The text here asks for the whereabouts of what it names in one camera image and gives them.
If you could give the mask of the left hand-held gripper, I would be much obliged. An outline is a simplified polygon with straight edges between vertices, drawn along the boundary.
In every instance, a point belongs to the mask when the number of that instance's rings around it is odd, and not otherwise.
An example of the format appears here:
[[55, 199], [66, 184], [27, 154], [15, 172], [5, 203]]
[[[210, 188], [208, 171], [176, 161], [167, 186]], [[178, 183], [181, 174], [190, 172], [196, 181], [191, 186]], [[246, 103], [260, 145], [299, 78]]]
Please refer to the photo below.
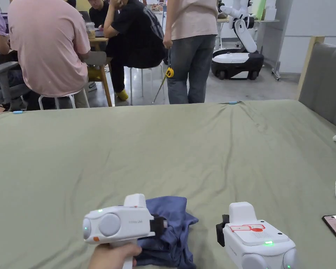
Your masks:
[[[163, 216], [149, 212], [143, 194], [128, 195], [121, 206], [90, 211], [82, 223], [85, 243], [112, 247], [138, 245], [139, 239], [162, 236], [167, 227]], [[132, 261], [126, 259], [123, 269], [131, 269], [131, 266]]]

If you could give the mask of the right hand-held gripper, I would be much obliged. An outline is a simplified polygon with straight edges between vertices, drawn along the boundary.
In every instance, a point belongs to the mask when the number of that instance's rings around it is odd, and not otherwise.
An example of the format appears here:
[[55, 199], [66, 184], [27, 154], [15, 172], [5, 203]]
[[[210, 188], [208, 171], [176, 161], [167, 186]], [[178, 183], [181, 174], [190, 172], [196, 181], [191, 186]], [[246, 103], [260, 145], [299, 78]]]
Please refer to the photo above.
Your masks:
[[229, 205], [216, 225], [217, 242], [239, 269], [296, 269], [296, 245], [245, 201]]

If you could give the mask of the person's left hand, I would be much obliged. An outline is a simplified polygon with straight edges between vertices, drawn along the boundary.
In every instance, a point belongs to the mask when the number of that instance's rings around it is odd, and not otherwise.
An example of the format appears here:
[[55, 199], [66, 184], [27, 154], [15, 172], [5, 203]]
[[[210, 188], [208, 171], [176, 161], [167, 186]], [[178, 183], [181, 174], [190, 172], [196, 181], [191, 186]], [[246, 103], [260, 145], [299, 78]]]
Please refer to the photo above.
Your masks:
[[89, 262], [89, 269], [122, 269], [126, 259], [136, 266], [135, 257], [142, 252], [140, 246], [129, 243], [123, 246], [112, 247], [110, 244], [96, 246]]

